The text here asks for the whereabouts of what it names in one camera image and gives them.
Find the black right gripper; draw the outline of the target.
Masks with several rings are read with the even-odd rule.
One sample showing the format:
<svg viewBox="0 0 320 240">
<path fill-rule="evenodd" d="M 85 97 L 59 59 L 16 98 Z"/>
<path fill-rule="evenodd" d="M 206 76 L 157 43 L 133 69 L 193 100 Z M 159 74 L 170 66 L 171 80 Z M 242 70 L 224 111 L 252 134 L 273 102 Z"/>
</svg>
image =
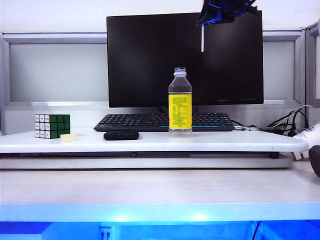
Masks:
<svg viewBox="0 0 320 240">
<path fill-rule="evenodd" d="M 204 0 L 196 24 L 226 24 L 232 23 L 240 15 L 256 15 L 258 9 L 253 6 L 254 2 L 255 0 Z"/>
</svg>

